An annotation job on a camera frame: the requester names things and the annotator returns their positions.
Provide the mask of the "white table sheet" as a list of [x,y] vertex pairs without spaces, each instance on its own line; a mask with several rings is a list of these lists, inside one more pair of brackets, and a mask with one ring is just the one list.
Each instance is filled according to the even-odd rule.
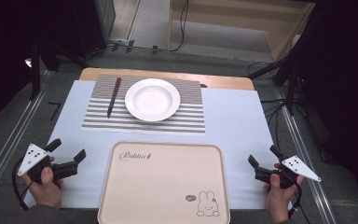
[[99,206],[112,147],[121,141],[215,145],[223,153],[229,207],[265,207],[264,183],[255,179],[248,157],[254,156],[269,169],[278,159],[269,150],[272,138],[256,91],[203,89],[204,135],[84,131],[82,122],[94,85],[93,81],[73,84],[50,136],[62,140],[51,154],[57,162],[70,161],[81,149],[87,153],[78,174],[64,180],[63,208]]

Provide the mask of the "striped placemat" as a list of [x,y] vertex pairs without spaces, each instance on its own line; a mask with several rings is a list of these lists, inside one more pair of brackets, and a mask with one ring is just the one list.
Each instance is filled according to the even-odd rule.
[[[118,77],[121,77],[121,84],[109,119],[107,109]],[[82,129],[102,132],[181,135],[204,135],[206,133],[201,86],[197,81],[162,79],[173,84],[179,91],[181,102],[178,110],[171,117],[162,121],[149,122],[134,117],[125,106],[125,95],[130,86],[143,79],[146,77],[99,76],[89,98],[82,121]]]

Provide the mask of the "dark cabinet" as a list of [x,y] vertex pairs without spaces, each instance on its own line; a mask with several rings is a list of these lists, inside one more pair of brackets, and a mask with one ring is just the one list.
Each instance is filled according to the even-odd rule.
[[114,0],[72,0],[80,35],[81,54],[107,46],[116,19]]

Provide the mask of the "metal floor rail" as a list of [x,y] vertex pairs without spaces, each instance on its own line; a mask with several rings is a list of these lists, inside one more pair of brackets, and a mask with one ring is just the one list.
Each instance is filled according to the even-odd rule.
[[55,71],[45,71],[41,76],[41,90],[33,100],[25,96],[31,89],[27,85],[0,113],[0,178],[55,75]]
[[[306,144],[298,129],[296,119],[289,112],[289,98],[284,95],[283,88],[276,89],[274,93],[277,98],[284,100],[282,106],[282,116],[284,117],[285,125],[287,126],[288,132],[290,133],[297,156],[302,159],[310,169],[314,170],[315,167],[311,161]],[[334,216],[330,202],[326,197],[322,183],[312,180],[307,180],[307,183],[310,188],[313,200],[318,208],[319,214],[321,215],[323,224],[337,224],[337,220]]]

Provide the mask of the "person's right hand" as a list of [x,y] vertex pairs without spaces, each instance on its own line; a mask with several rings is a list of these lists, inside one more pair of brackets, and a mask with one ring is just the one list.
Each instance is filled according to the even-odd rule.
[[280,177],[272,174],[269,183],[265,185],[265,190],[268,192],[265,205],[270,224],[296,224],[288,216],[288,204],[294,197],[297,186],[282,189]]

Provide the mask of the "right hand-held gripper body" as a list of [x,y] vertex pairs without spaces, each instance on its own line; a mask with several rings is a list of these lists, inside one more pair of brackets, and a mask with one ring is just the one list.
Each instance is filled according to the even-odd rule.
[[282,189],[288,189],[293,186],[297,182],[299,175],[313,181],[322,181],[298,156],[292,156],[281,161],[279,167],[275,170],[269,170],[260,166],[258,169],[255,169],[255,179],[265,183],[269,183],[269,178],[272,174],[276,174],[280,177]]

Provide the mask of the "person's left hand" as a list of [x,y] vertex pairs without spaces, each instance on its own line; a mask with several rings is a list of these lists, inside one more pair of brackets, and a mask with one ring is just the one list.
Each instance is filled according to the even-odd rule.
[[24,174],[22,179],[24,183],[30,187],[30,191],[37,205],[51,206],[57,210],[62,207],[63,180],[53,181],[54,174],[50,167],[45,167],[40,175],[41,183],[33,183],[32,179]]

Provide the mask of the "white round plate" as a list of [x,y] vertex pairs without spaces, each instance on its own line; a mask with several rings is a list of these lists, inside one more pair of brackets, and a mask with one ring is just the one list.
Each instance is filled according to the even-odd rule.
[[162,121],[179,108],[179,91],[168,81],[158,78],[140,80],[130,86],[125,95],[127,110],[142,121]]

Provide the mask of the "light wooden shelf unit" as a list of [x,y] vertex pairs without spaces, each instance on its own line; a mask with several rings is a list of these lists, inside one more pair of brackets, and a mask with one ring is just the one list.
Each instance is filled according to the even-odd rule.
[[168,41],[177,41],[179,23],[189,25],[189,43],[251,50],[262,43],[274,62],[289,51],[308,22],[314,4],[302,0],[169,0]]

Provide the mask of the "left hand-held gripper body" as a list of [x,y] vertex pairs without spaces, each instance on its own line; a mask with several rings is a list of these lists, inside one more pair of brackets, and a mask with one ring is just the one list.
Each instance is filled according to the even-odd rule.
[[54,174],[53,181],[56,182],[59,179],[76,175],[78,164],[74,159],[61,164],[52,163],[50,161],[49,152],[47,152],[45,148],[31,144],[22,159],[21,166],[18,170],[18,176],[27,174],[32,181],[40,184],[40,175],[45,167],[51,168]]

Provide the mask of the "wooden table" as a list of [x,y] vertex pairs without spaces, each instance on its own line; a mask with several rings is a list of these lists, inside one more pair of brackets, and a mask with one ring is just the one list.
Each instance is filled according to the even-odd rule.
[[200,84],[204,84],[208,88],[213,89],[230,89],[245,91],[253,91],[255,89],[253,81],[247,77],[220,77],[214,75],[172,73],[134,69],[86,68],[81,72],[79,79],[95,81],[100,75],[123,75],[131,77],[156,77],[191,80],[198,81]]

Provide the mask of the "beige tray with rabbit print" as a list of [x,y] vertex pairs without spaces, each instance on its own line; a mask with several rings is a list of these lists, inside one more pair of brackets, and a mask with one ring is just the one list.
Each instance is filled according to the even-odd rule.
[[221,150],[194,144],[116,144],[106,171],[98,221],[229,224]]

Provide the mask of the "brown-handled table knife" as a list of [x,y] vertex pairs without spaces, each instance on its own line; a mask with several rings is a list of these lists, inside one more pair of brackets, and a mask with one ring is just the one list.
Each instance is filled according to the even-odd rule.
[[115,100],[116,100],[116,98],[117,98],[117,94],[118,94],[118,90],[119,90],[120,84],[121,84],[121,77],[118,77],[118,78],[117,78],[117,81],[116,81],[116,83],[115,83],[114,90],[113,90],[113,92],[112,92],[112,97],[111,97],[110,104],[109,104],[108,109],[107,109],[107,117],[108,117],[109,119],[110,119],[111,113],[112,113],[112,111],[113,111],[114,103],[115,103]]

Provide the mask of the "black stand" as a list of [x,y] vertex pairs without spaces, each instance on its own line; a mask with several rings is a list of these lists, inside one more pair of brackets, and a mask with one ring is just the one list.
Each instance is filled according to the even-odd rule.
[[35,41],[31,46],[31,83],[32,93],[30,100],[34,100],[36,95],[41,91],[41,76],[39,59],[45,63],[50,70],[57,71],[60,63],[55,54],[60,53],[72,63],[79,65],[81,68],[87,68],[89,65],[75,56],[72,52],[64,47],[59,46],[53,41],[40,39]]
[[298,56],[300,54],[300,47],[293,47],[290,49],[282,59],[275,63],[270,63],[266,67],[254,72],[248,73],[248,78],[254,80],[258,77],[265,75],[268,72],[271,72],[275,69],[278,69],[278,73],[273,78],[273,85],[275,87],[282,87],[285,82],[288,82],[288,90],[286,97],[282,102],[282,105],[286,107],[291,116],[294,115],[293,105],[295,104],[295,88],[296,88],[296,79],[299,75],[298,66],[296,65],[298,61]]

